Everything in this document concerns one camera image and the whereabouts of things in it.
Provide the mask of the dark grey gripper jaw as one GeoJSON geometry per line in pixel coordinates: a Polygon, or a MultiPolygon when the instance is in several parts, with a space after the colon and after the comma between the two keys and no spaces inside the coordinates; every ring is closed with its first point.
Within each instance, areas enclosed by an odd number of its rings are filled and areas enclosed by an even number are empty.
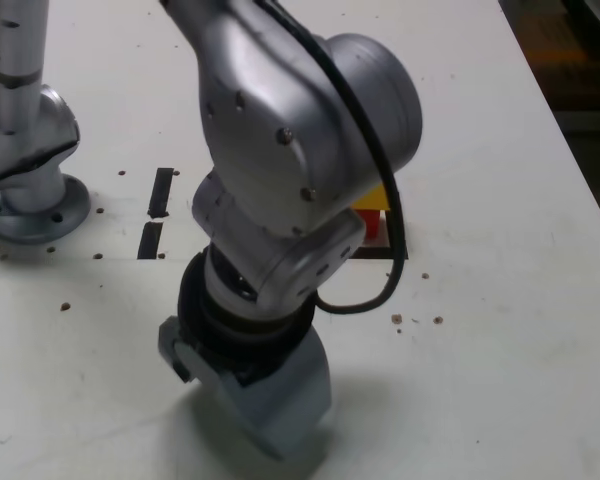
{"type": "Polygon", "coordinates": [[[241,381],[238,374],[199,365],[199,380],[266,454],[289,457],[312,434],[332,403],[323,344],[313,329],[270,375],[241,381]]]}

